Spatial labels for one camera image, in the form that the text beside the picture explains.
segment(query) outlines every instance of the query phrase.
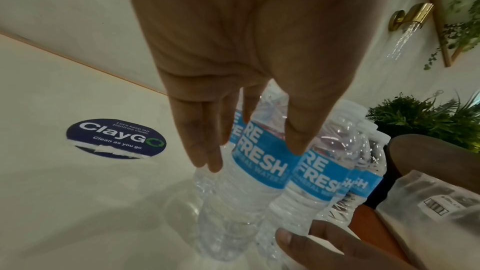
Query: water bottle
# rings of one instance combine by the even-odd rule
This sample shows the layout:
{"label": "water bottle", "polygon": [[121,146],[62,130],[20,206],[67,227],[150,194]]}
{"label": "water bottle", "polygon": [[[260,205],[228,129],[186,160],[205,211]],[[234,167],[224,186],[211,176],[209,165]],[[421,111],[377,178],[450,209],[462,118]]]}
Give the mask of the water bottle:
{"label": "water bottle", "polygon": [[275,231],[281,227],[307,235],[315,215],[329,205],[355,167],[359,155],[356,125],[366,114],[365,107],[340,100],[295,168],[285,192],[268,207],[255,243],[269,264],[284,262]]}
{"label": "water bottle", "polygon": [[345,198],[334,206],[330,212],[328,220],[334,224],[350,225],[355,209],[365,203],[387,172],[387,159],[384,147],[389,143],[390,136],[380,131],[372,131],[368,138],[371,155],[369,165],[362,172],[358,181],[351,187]]}
{"label": "water bottle", "polygon": [[254,240],[265,209],[285,189],[301,156],[284,141],[288,97],[257,106],[198,215],[199,250],[232,261]]}
{"label": "water bottle", "polygon": [[345,182],[342,184],[342,187],[335,195],[335,199],[330,203],[331,208],[329,208],[328,220],[332,218],[337,219],[339,223],[345,220],[343,203],[347,200],[347,194],[351,187],[358,182],[360,175],[367,169],[370,164],[370,144],[369,144],[369,135],[377,130],[378,126],[370,120],[364,119],[360,121],[356,126],[358,130],[358,151],[359,151],[359,160],[355,166],[355,169],[350,172]]}
{"label": "water bottle", "polygon": [[[285,93],[280,89],[277,83],[272,79],[263,94],[260,97],[260,104],[267,102],[267,100],[276,100],[285,95]],[[221,158],[223,160],[227,159],[230,156],[230,153],[235,148],[235,145],[239,141],[242,131],[245,128],[245,123],[242,116],[242,106],[243,106],[243,90],[240,90],[240,95],[238,97],[238,103],[236,104],[236,111],[233,120],[233,126],[230,133],[230,138],[228,143],[220,147]],[[208,166],[205,165],[201,168],[197,168],[193,175],[193,182],[195,188],[198,192],[199,197],[203,200],[210,193],[210,190],[214,186],[216,180],[220,176],[220,172],[213,173],[209,170]]]}

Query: orange edge line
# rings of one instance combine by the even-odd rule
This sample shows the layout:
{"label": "orange edge line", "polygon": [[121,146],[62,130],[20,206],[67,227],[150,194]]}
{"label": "orange edge line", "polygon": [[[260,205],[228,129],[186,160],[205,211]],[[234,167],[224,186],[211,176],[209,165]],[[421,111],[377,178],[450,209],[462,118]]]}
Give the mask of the orange edge line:
{"label": "orange edge line", "polygon": [[82,66],[85,66],[85,67],[94,69],[94,70],[96,70],[96,71],[99,71],[99,72],[102,72],[102,73],[105,73],[105,74],[108,74],[108,75],[110,75],[110,76],[116,77],[116,78],[121,79],[121,80],[123,80],[123,81],[126,81],[126,82],[128,82],[128,83],[131,83],[131,84],[137,85],[137,86],[139,86],[139,87],[145,88],[145,89],[147,89],[147,90],[150,90],[150,91],[153,91],[153,92],[160,93],[160,94],[162,94],[162,95],[168,96],[167,94],[165,94],[165,93],[163,93],[163,92],[161,92],[161,91],[159,91],[159,90],[156,90],[156,89],[154,89],[154,88],[152,88],[152,87],[146,86],[146,85],[144,85],[144,84],[138,83],[138,82],[133,81],[133,80],[126,79],[126,78],[124,78],[124,77],[121,77],[121,76],[118,76],[118,75],[115,75],[115,74],[112,74],[112,73],[110,73],[110,72],[107,72],[107,71],[105,71],[105,70],[103,70],[103,69],[100,69],[100,68],[98,68],[98,67],[96,67],[96,66],[93,66],[93,65],[91,65],[91,64],[88,64],[88,63],[86,63],[86,62],[80,61],[80,60],[78,60],[78,59],[74,59],[74,58],[72,58],[72,57],[69,57],[69,56],[66,56],[66,55],[62,55],[62,54],[57,53],[57,52],[55,52],[55,51],[49,50],[49,49],[47,49],[47,48],[45,48],[45,47],[43,47],[43,46],[40,46],[39,44],[34,43],[33,41],[30,41],[30,40],[25,39],[25,38],[20,38],[20,37],[18,37],[17,35],[7,34],[7,33],[5,33],[5,32],[1,32],[1,31],[0,31],[0,35],[5,36],[5,37],[7,37],[7,38],[10,38],[11,40],[18,41],[18,42],[20,42],[20,43],[23,43],[23,44],[29,45],[29,46],[31,46],[31,47],[37,48],[37,49],[42,50],[42,51],[44,51],[44,52],[47,52],[47,53],[50,53],[50,54],[53,54],[53,55],[62,57],[62,58],[64,58],[64,59],[66,59],[66,60],[72,61],[72,62],[77,63],[77,64],[80,64],[80,65],[82,65]]}

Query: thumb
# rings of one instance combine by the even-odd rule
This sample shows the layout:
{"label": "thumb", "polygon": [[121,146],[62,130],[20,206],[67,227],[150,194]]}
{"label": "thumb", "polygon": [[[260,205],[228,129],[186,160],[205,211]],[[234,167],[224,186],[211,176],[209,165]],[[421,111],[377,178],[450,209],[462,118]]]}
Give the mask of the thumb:
{"label": "thumb", "polygon": [[340,96],[305,99],[290,96],[285,121],[285,142],[295,155],[303,155],[317,136]]}
{"label": "thumb", "polygon": [[309,270],[349,269],[348,257],[333,252],[306,236],[280,228],[275,233],[275,239],[289,257]]}

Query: bottle label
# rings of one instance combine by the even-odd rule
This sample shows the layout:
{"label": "bottle label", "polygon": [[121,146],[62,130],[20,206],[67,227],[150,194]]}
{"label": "bottle label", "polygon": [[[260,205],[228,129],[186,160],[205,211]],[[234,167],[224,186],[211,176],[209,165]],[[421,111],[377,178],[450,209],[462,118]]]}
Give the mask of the bottle label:
{"label": "bottle label", "polygon": [[242,116],[242,111],[237,110],[235,112],[233,127],[231,128],[230,139],[228,141],[236,144],[239,141],[240,136],[242,136],[242,131],[244,130],[244,128],[245,123]]}
{"label": "bottle label", "polygon": [[346,195],[350,188],[357,182],[362,175],[362,171],[358,169],[350,170],[346,178],[341,183],[341,187],[338,189],[339,195]]}
{"label": "bottle label", "polygon": [[383,177],[375,175],[370,171],[363,171],[350,190],[358,196],[367,198],[380,184],[382,179]]}
{"label": "bottle label", "polygon": [[329,202],[350,171],[317,152],[309,150],[295,168],[291,181],[308,194]]}
{"label": "bottle label", "polygon": [[231,156],[235,163],[262,184],[284,189],[301,156],[293,155],[282,139],[250,121]]}

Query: white wall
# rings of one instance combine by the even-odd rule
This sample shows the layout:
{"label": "white wall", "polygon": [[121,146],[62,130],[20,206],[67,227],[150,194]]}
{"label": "white wall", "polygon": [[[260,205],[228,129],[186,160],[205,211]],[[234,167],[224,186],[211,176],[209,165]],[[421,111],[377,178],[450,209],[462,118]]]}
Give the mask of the white wall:
{"label": "white wall", "polygon": [[[397,10],[428,0],[390,0],[356,79],[345,97],[372,107],[400,92],[417,98],[444,90],[443,98],[477,90],[480,49],[444,68],[441,55],[423,70],[439,45],[433,20],[407,43],[402,56],[386,60],[401,32],[387,24]],[[63,55],[164,92],[129,0],[0,0],[0,31],[17,34]]]}

